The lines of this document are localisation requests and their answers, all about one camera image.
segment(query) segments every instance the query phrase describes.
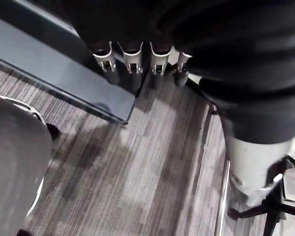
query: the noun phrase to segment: caster wheel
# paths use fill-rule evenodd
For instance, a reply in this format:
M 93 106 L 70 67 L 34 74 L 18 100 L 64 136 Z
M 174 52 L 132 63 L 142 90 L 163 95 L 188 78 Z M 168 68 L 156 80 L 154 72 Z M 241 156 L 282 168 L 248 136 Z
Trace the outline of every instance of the caster wheel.
M 58 128 L 55 127 L 53 124 L 46 124 L 46 126 L 47 126 L 49 133 L 51 135 L 51 139 L 53 141 L 56 140 L 60 135 L 60 130 L 58 130 Z

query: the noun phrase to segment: black rubber tip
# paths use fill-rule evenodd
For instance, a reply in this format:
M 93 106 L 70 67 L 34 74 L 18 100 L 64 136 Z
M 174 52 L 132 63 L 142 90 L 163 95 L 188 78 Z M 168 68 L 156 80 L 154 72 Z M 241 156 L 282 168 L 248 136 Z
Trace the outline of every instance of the black rubber tip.
M 111 71 L 110 69 L 107 69 L 107 72 L 105 73 L 106 79 L 108 83 L 111 85 L 117 85 L 119 84 L 120 78 L 117 69 L 115 71 Z
M 32 236 L 32 234 L 25 230 L 19 230 L 17 236 Z
M 131 87 L 132 90 L 136 91 L 141 87 L 142 83 L 142 74 L 137 74 L 135 71 L 132 71 L 132 74 L 129 74 L 131 78 Z
M 188 72 L 187 71 L 182 71 L 182 72 L 177 72 L 174 74 L 174 82 L 177 87 L 182 87 L 186 84 L 188 80 Z
M 156 91 L 159 91 L 162 88 L 164 80 L 164 75 L 161 75 L 160 72 L 157 72 L 156 75 L 152 75 L 151 82 L 152 88 Z
M 238 215 L 239 212 L 235 210 L 234 208 L 231 208 L 227 211 L 227 215 L 232 219 L 232 220 L 238 220 Z

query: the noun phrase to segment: black tripod leg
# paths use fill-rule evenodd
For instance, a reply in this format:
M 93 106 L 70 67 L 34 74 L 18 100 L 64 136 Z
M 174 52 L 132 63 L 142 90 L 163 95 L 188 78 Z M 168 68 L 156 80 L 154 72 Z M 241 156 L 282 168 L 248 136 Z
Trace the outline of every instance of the black tripod leg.
M 266 211 L 267 211 L 267 208 L 263 205 L 260 205 L 243 212 L 238 212 L 237 210 L 232 208 L 228 210 L 227 214 L 233 220 L 238 220 L 238 218 L 244 219 L 244 218 L 249 218 L 256 215 L 262 215 L 262 214 L 265 214 Z
M 264 236 L 272 236 L 276 223 L 279 222 L 280 212 L 269 212 L 266 216 Z

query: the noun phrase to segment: striped gray carpet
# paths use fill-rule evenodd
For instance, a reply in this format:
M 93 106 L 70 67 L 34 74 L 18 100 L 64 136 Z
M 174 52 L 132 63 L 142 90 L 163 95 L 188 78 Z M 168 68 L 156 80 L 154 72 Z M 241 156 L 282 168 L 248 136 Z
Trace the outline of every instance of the striped gray carpet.
M 143 91 L 121 127 L 26 81 L 0 66 L 0 94 L 34 106 L 61 136 L 24 229 L 35 236 L 214 234 L 224 139 L 219 118 L 190 88 L 167 81 L 158 94 Z

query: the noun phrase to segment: white object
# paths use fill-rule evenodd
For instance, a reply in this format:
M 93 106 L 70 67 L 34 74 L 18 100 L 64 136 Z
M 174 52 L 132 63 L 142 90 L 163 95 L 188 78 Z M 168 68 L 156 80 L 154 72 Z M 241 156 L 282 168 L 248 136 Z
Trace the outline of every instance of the white object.
M 244 194 L 251 196 L 266 185 L 271 165 L 288 153 L 291 141 L 279 144 L 253 144 L 226 137 L 227 155 L 231 161 L 230 178 Z
M 255 192 L 253 192 L 246 204 L 249 207 L 255 207 L 258 206 L 263 199 L 266 198 L 266 196 L 273 190 L 273 188 L 275 188 L 275 186 L 277 184 L 279 184 L 282 181 L 283 175 L 282 174 L 278 174 L 274 179 L 273 179 L 273 183 L 269 184 L 268 186 L 264 187 L 264 188 L 260 188 L 258 190 L 256 190 Z

